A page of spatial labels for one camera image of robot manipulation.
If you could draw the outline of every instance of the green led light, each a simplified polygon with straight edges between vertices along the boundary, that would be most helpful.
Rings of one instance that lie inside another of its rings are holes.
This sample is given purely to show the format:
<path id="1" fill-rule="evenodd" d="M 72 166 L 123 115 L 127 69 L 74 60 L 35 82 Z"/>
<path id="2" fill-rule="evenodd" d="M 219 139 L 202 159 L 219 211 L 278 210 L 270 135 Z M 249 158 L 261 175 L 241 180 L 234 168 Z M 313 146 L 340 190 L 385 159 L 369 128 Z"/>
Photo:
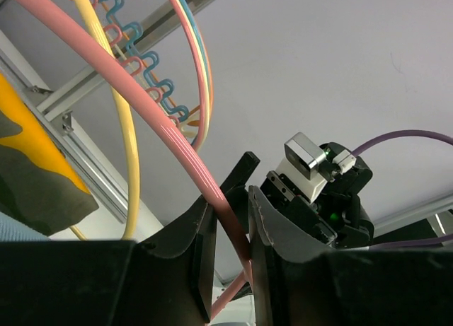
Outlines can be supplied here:
<path id="1" fill-rule="evenodd" d="M 331 220 L 332 220 L 332 221 L 338 221 L 338 220 L 340 220 L 340 217 L 339 217 L 337 214 L 333 213 L 333 214 L 331 215 Z"/>

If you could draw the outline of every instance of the metal bracket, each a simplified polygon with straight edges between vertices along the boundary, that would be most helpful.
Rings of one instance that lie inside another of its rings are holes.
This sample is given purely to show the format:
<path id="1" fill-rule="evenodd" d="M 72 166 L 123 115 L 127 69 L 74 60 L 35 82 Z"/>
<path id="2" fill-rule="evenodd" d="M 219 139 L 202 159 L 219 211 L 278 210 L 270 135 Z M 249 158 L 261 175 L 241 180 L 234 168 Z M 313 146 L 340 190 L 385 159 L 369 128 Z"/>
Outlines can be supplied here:
<path id="1" fill-rule="evenodd" d="M 54 118 L 50 123 L 52 123 L 55 129 L 64 136 L 74 131 L 71 119 L 71 112 L 64 112 Z"/>
<path id="2" fill-rule="evenodd" d="M 43 89 L 38 86 L 26 88 L 27 98 L 34 106 L 39 105 L 42 101 L 49 97 L 53 92 L 49 89 Z"/>

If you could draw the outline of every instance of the pink cable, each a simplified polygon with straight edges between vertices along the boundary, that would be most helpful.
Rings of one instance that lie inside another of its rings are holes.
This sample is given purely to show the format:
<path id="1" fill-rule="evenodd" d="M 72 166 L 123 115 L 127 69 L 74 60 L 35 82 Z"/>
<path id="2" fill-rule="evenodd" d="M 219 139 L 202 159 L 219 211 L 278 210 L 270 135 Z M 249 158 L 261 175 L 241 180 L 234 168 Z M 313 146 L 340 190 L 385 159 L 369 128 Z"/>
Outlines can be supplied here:
<path id="1" fill-rule="evenodd" d="M 246 275 L 241 272 L 233 282 L 225 289 L 220 297 L 212 304 L 211 308 L 211 320 L 213 320 L 217 314 L 219 314 L 225 306 L 232 300 L 232 298 L 239 292 L 239 290 L 246 283 Z"/>
<path id="2" fill-rule="evenodd" d="M 247 277 L 252 278 L 250 244 L 228 201 L 175 124 L 149 100 L 142 87 L 91 36 L 50 0 L 16 0 L 56 33 L 120 93 L 167 145 L 203 197 L 215 209 L 217 218 L 233 244 Z"/>
<path id="3" fill-rule="evenodd" d="M 169 1 L 175 9 L 176 15 L 179 17 L 179 21 L 183 26 L 185 36 L 187 37 L 189 42 L 190 51 L 192 52 L 195 68 L 197 69 L 198 92 L 200 93 L 200 123 L 198 125 L 198 138 L 195 140 L 195 145 L 193 146 L 193 148 L 195 150 L 198 150 L 203 141 L 202 137 L 205 134 L 205 120 L 207 120 L 206 116 L 209 114 L 206 112 L 206 101 L 209 101 L 210 95 L 205 91 L 205 87 L 203 86 L 206 82 L 206 80 L 203 79 L 203 61 L 200 59 L 200 55 L 197 52 L 197 39 L 190 33 L 190 22 L 185 16 L 184 9 L 181 6 L 179 0 Z"/>

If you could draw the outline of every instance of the blue cable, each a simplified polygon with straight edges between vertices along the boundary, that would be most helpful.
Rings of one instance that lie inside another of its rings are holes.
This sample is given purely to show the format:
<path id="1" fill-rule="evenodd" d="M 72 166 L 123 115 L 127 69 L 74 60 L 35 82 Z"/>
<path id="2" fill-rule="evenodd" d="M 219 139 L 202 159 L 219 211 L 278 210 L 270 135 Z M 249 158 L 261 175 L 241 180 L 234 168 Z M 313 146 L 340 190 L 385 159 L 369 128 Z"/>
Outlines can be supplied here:
<path id="1" fill-rule="evenodd" d="M 98 0 L 99 3 L 103 3 L 106 1 L 108 1 L 108 0 Z M 105 17 L 107 18 L 107 21 L 109 23 L 116 24 L 116 23 L 120 23 L 120 22 L 116 18 L 115 13 L 125 5 L 125 0 L 114 0 L 114 1 L 115 1 L 115 4 L 113 5 L 113 7 L 111 9 L 109 9 L 109 11 L 107 11 Z"/>
<path id="2" fill-rule="evenodd" d="M 109 0 L 98 0 L 99 3 L 106 2 Z M 140 56 L 137 48 L 135 47 L 135 41 L 137 41 L 143 35 L 143 27 L 138 22 L 131 22 L 127 25 L 121 26 L 119 20 L 116 18 L 116 13 L 124 6 L 125 0 L 114 0 L 115 4 L 111 9 L 109 9 L 105 15 L 107 21 L 109 23 L 116 23 L 122 32 L 126 32 L 127 30 L 132 29 L 132 35 L 130 36 L 129 40 L 126 42 L 126 51 L 132 56 L 138 56 L 141 59 L 151 58 L 152 64 L 150 64 L 144 71 L 143 77 L 147 81 L 150 87 L 157 87 L 157 88 L 167 88 L 166 91 L 162 94 L 162 107 L 169 115 L 174 115 L 178 113 L 182 113 L 180 118 L 178 119 L 179 122 L 183 122 L 187 120 L 189 117 L 189 109 L 185 105 L 177 105 L 172 108 L 168 103 L 168 97 L 174 91 L 174 84 L 171 79 L 165 78 L 164 80 L 157 81 L 151 75 L 151 70 L 154 69 L 157 64 L 159 63 L 159 56 L 155 52 L 145 52 L 143 55 Z"/>
<path id="3" fill-rule="evenodd" d="M 195 37 L 197 39 L 198 45 L 200 46 L 200 51 L 201 51 L 201 55 L 202 55 L 202 58 L 203 58 L 203 64 L 205 65 L 205 69 L 207 71 L 208 70 L 208 66 L 207 66 L 207 58 L 206 58 L 207 55 L 206 55 L 206 51 L 205 51 L 205 46 L 202 43 L 200 31 L 198 30 L 198 27 L 197 27 L 197 24 L 196 24 L 195 19 L 193 17 L 192 11 L 190 11 L 186 0 L 179 0 L 179 2 L 181 4 L 181 6 L 183 7 L 186 16 L 188 17 L 190 25 L 192 26 L 192 29 L 193 29 L 193 32 L 194 32 Z M 211 91 L 210 79 L 207 80 L 207 86 L 208 86 L 208 89 L 209 89 L 209 92 L 210 92 Z M 197 139 L 198 139 L 198 133 L 195 135 L 195 138 L 192 140 L 190 145 L 194 146 L 195 142 L 197 141 Z"/>

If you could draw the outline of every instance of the yellow fabric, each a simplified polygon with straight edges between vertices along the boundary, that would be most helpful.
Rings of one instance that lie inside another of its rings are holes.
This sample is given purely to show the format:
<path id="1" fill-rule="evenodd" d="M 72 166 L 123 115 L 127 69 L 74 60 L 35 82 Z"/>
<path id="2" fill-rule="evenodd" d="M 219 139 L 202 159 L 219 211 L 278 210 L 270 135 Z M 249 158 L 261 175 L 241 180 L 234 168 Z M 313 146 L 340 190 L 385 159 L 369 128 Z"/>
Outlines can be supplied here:
<path id="1" fill-rule="evenodd" d="M 81 191 L 90 194 L 81 178 L 67 163 L 35 116 L 23 104 L 14 88 L 1 74 L 0 111 L 11 121 L 22 127 L 20 134 L 0 138 L 0 145 L 21 151 L 37 167 L 67 177 Z"/>

